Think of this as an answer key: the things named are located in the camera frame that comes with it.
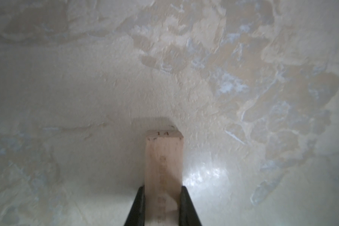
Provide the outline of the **plain wood block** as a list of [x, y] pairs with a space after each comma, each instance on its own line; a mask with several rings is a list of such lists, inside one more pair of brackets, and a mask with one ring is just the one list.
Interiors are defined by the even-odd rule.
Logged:
[[183, 184], [184, 137], [151, 130], [145, 149], [145, 225], [177, 226]]

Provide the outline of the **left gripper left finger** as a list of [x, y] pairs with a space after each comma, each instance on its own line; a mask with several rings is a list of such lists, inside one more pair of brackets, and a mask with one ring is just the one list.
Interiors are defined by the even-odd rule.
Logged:
[[124, 226], [145, 225], [145, 186], [141, 186], [136, 194], [133, 205], [124, 223]]

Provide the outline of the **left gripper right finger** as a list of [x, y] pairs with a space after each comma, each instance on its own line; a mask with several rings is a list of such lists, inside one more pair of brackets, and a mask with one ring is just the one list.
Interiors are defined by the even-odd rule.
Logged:
[[179, 226], [202, 226], [189, 192], [185, 186], [181, 187]]

